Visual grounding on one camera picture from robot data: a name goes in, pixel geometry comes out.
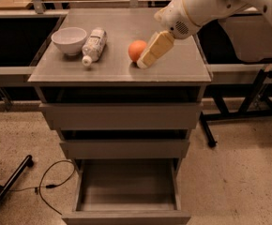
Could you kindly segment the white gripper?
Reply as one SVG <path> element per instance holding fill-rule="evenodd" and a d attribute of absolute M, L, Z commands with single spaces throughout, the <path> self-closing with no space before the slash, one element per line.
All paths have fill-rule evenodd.
<path fill-rule="evenodd" d="M 174 46 L 174 39 L 185 39 L 200 30 L 189 16 L 185 0 L 172 0 L 155 13 L 154 18 L 167 30 L 156 32 L 137 61 L 139 68 L 151 67 Z"/>

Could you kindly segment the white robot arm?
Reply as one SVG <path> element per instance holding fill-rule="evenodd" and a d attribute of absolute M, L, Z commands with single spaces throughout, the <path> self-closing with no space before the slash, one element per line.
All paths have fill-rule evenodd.
<path fill-rule="evenodd" d="M 139 68 L 149 68 L 167 53 L 177 39 L 186 39 L 216 19 L 254 7 L 272 26 L 272 0 L 172 0 L 155 13 L 163 27 L 155 33 L 137 60 Z"/>

